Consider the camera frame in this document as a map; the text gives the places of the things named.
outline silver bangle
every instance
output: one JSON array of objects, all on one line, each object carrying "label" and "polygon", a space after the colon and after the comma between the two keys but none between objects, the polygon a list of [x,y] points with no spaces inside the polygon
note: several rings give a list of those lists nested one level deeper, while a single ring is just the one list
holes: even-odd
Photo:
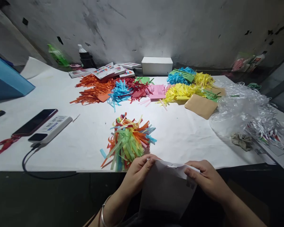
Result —
[{"label": "silver bangle", "polygon": [[104,210],[104,206],[106,204],[106,202],[108,201],[108,199],[111,197],[112,195],[110,195],[106,200],[105,202],[103,203],[102,207],[101,207],[101,222],[103,224],[104,227],[107,227],[107,225],[105,224],[104,222],[104,218],[103,218],[103,210]]}]

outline plastic bottle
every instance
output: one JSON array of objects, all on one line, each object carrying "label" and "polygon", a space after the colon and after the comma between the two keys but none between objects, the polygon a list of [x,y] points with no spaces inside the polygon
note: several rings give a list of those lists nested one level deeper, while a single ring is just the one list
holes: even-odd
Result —
[{"label": "plastic bottle", "polygon": [[68,67],[69,64],[63,54],[58,51],[56,48],[52,47],[52,45],[48,44],[48,52],[51,54],[53,59],[58,63],[58,65],[63,66],[63,67]]},{"label": "plastic bottle", "polygon": [[97,68],[92,56],[83,49],[82,45],[78,44],[80,60],[83,64],[83,68]]},{"label": "plastic bottle", "polygon": [[267,51],[264,51],[261,55],[256,56],[253,59],[253,61],[250,63],[250,67],[247,70],[247,72],[252,72],[258,66],[258,64],[260,64],[261,61],[264,60],[266,53],[267,53]]}]

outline blue folder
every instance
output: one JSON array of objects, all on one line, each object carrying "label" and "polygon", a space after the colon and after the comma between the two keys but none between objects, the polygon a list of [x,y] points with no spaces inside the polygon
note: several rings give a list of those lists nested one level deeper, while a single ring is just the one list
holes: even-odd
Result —
[{"label": "blue folder", "polygon": [[0,58],[0,100],[26,96],[35,86]]}]

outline plastic bag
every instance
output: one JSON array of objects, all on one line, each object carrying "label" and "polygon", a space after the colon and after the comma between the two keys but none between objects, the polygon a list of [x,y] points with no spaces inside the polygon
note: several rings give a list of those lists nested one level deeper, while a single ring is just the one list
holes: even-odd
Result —
[{"label": "plastic bag", "polygon": [[232,72],[245,72],[250,67],[254,55],[239,52],[233,65]]},{"label": "plastic bag", "polygon": [[284,127],[275,118],[276,106],[270,98],[244,83],[217,80],[215,85],[224,87],[227,95],[218,100],[218,111],[209,118],[213,131],[227,138],[235,132],[248,133],[259,142],[284,149]]}]

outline black phone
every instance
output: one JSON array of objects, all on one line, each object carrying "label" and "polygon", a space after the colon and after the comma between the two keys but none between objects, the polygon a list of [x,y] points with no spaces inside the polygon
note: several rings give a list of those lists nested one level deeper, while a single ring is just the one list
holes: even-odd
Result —
[{"label": "black phone", "polygon": [[30,119],[27,123],[25,123],[21,128],[13,133],[13,135],[19,136],[30,136],[32,135],[38,128],[41,127],[45,122],[47,122],[55,113],[57,113],[57,109],[44,109],[32,119]]}]

